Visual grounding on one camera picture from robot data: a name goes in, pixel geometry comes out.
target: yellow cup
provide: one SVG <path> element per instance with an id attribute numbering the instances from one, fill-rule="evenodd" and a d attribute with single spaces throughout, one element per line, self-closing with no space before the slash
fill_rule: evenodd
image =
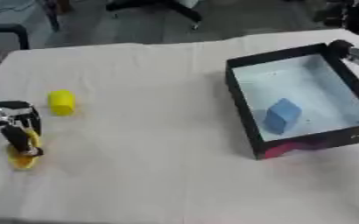
<path id="1" fill-rule="evenodd" d="M 74 94 L 68 90 L 52 91 L 47 100 L 50 110 L 57 116 L 70 116 L 74 112 Z"/>

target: white cloth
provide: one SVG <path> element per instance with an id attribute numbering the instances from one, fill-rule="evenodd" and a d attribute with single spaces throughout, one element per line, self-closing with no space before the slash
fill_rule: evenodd
<path id="1" fill-rule="evenodd" d="M 359 45 L 358 36 L 331 30 L 11 54 L 0 66 L 0 101 L 39 108 L 46 155 L 32 171 L 13 171 L 0 136 L 0 217 L 359 223 L 359 144 L 247 158 L 223 79 L 227 59 L 335 39 Z M 359 76 L 359 66 L 349 65 Z M 62 88 L 77 96 L 74 116 L 47 112 L 47 94 Z"/>

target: robotic arm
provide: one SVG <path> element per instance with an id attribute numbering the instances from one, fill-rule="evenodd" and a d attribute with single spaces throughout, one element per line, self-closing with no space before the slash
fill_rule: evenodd
<path id="1" fill-rule="evenodd" d="M 342 27 L 359 35 L 359 0 L 327 0 L 324 10 L 320 10 L 315 20 L 329 27 Z M 345 40 L 336 40 L 329 45 L 340 58 L 359 65 L 359 48 Z"/>
<path id="2" fill-rule="evenodd" d="M 0 131 L 20 155 L 39 157 L 42 149 L 33 146 L 24 129 L 33 129 L 38 135 L 41 123 L 38 111 L 25 101 L 0 101 Z"/>

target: blue foam block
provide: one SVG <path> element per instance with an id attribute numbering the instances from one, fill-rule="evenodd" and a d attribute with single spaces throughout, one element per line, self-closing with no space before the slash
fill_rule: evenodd
<path id="1" fill-rule="evenodd" d="M 270 131 L 281 135 L 294 126 L 301 112 L 300 107 L 283 98 L 268 109 L 264 123 Z"/>

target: yellow object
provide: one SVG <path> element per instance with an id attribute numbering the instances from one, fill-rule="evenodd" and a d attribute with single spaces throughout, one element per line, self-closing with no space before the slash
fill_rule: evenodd
<path id="1" fill-rule="evenodd" d="M 52 91 L 47 100 L 50 110 L 57 116 L 70 116 L 74 112 L 74 94 L 68 90 Z"/>
<path id="2" fill-rule="evenodd" d="M 25 129 L 25 133 L 30 137 L 32 146 L 41 148 L 39 135 L 33 129 Z M 22 156 L 11 144 L 7 147 L 8 160 L 15 170 L 30 170 L 38 161 L 39 157 Z"/>

